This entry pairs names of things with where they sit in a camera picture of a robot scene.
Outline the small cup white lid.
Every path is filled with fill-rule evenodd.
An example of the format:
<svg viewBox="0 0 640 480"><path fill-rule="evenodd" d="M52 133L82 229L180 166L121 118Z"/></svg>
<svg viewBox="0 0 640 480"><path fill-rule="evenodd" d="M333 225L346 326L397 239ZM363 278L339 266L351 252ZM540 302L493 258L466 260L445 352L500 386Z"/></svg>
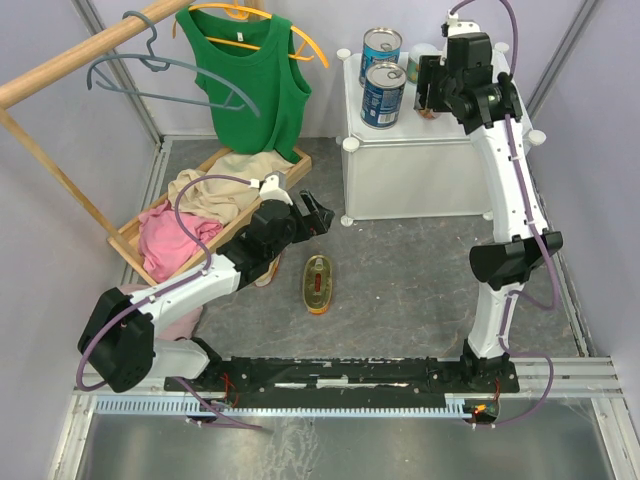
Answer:
<svg viewBox="0 0 640 480"><path fill-rule="evenodd" d="M430 109L430 108L420 109L418 113L422 118L427 120L435 120L442 115L441 112L434 111L433 109Z"/></svg>

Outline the dark blue tin can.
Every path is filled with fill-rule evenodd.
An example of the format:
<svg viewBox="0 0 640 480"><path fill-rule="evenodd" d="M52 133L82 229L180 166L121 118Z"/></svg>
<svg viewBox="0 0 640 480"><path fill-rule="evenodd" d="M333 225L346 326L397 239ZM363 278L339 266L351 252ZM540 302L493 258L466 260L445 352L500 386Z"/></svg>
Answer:
<svg viewBox="0 0 640 480"><path fill-rule="evenodd" d="M405 70L396 63L378 62L366 71L361 119L369 127L387 129L398 120L404 89Z"/></svg>

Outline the blue soup can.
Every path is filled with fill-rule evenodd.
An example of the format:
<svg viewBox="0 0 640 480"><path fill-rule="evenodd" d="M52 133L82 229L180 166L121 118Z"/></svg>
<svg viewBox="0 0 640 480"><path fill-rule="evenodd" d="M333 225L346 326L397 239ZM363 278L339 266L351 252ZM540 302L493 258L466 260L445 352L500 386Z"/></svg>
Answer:
<svg viewBox="0 0 640 480"><path fill-rule="evenodd" d="M376 27L365 32L359 70L361 86L365 84L366 72L373 63L398 62L402 42L402 36L390 28Z"/></svg>

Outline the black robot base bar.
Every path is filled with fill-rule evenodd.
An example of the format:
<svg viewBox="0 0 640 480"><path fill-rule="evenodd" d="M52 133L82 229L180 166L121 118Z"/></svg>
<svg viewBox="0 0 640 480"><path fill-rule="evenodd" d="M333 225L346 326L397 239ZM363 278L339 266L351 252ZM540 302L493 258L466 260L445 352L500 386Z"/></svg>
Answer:
<svg viewBox="0 0 640 480"><path fill-rule="evenodd" d="M506 353L478 359L469 346L458 359L252 358L227 360L207 346L210 363L188 384L218 392L232 407L442 407L447 394L517 393Z"/></svg>

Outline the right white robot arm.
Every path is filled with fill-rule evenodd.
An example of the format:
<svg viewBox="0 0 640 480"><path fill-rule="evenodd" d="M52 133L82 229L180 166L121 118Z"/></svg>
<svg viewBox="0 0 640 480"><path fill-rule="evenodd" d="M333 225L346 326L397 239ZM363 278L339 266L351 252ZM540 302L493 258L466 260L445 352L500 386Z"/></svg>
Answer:
<svg viewBox="0 0 640 480"><path fill-rule="evenodd" d="M449 113L479 155L493 213L493 240L469 254L480 285L476 316L458 368L467 389L481 391L495 379L490 360L508 354L508 332L516 301L532 272L546 266L563 246L550 230L533 191L523 139L523 109L511 74L496 73L484 32L449 32L442 53L422 59L420 106Z"/></svg>

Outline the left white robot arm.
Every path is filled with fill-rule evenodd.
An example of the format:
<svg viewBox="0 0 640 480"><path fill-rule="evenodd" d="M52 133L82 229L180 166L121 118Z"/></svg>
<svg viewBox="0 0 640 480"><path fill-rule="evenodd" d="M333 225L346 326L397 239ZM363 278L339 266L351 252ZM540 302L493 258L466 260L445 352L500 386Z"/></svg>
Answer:
<svg viewBox="0 0 640 480"><path fill-rule="evenodd" d="M164 283L125 294L114 287L104 292L78 341L82 357L76 385L91 366L101 383L115 393L126 392L145 379L179 377L209 390L221 378L217 354L198 339L163 340L161 334L196 308L250 285L266 273L289 245L323 235L335 217L303 190L308 212L289 200L263 201L250 222L202 264Z"/></svg>

